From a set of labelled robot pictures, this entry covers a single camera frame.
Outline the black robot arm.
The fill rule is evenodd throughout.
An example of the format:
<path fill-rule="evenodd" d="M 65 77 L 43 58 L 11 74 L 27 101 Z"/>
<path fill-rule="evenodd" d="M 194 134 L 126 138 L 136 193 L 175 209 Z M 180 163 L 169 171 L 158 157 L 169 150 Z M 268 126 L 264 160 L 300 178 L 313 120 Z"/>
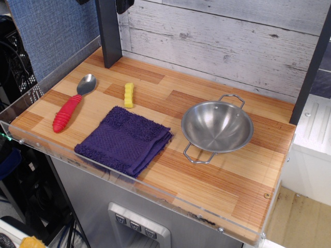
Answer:
<path fill-rule="evenodd" d="M 117 13 L 123 14 L 134 4 L 134 0 L 116 0 L 115 3 Z"/>

